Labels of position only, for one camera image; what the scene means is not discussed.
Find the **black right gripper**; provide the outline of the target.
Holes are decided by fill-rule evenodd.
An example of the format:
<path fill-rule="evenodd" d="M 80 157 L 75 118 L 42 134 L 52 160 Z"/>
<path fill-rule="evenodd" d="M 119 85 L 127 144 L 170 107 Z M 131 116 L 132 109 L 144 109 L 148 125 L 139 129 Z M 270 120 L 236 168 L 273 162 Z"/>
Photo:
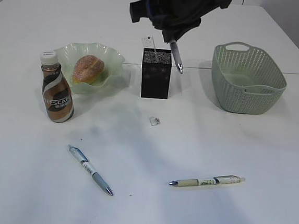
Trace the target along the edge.
<path fill-rule="evenodd" d="M 165 43 L 177 41 L 195 28 L 191 23 L 216 8 L 228 8 L 232 0 L 139 0 L 129 5 L 133 23 L 148 18 L 152 25 L 162 30 Z"/>

